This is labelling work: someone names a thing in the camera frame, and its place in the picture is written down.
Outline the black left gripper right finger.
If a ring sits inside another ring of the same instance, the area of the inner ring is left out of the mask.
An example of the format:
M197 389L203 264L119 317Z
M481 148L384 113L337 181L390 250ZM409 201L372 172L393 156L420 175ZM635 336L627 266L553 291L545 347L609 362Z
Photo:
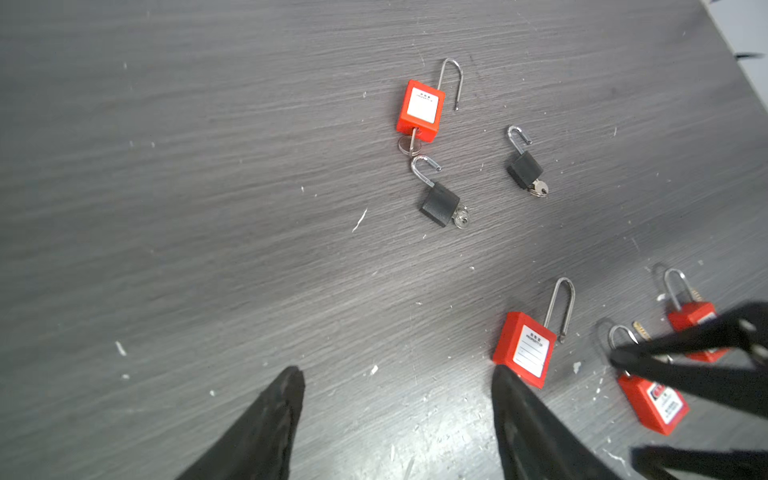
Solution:
M505 365L494 368L491 399L506 479L616 479Z

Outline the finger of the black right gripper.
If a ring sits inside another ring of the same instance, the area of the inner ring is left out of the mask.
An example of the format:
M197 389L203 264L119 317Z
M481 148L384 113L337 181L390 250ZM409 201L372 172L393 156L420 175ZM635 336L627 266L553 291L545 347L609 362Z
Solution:
M741 350L749 367L668 364L661 355ZM614 348L611 365L684 393L746 412L767 416L767 303L743 302L716 319L678 333Z
M646 479L676 479L672 470L710 479L767 478L766 451L717 452L645 446L632 449L631 463Z

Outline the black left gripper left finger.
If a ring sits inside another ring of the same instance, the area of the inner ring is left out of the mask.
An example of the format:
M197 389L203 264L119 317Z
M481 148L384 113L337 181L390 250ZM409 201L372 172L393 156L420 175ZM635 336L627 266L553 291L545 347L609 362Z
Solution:
M303 372L285 368L181 479L287 479L305 393Z

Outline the red padlock long shackle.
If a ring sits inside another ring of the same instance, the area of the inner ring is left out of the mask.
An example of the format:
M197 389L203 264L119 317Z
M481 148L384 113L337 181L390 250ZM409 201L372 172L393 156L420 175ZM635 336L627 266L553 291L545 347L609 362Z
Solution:
M672 280L674 277L680 281L683 287L682 292L687 295L683 300L679 298L673 288ZM699 326L717 317L715 306L711 302L703 300L699 293L691 287L686 275L681 270L666 269L663 274L663 284L671 304L667 311L667 318L676 332Z

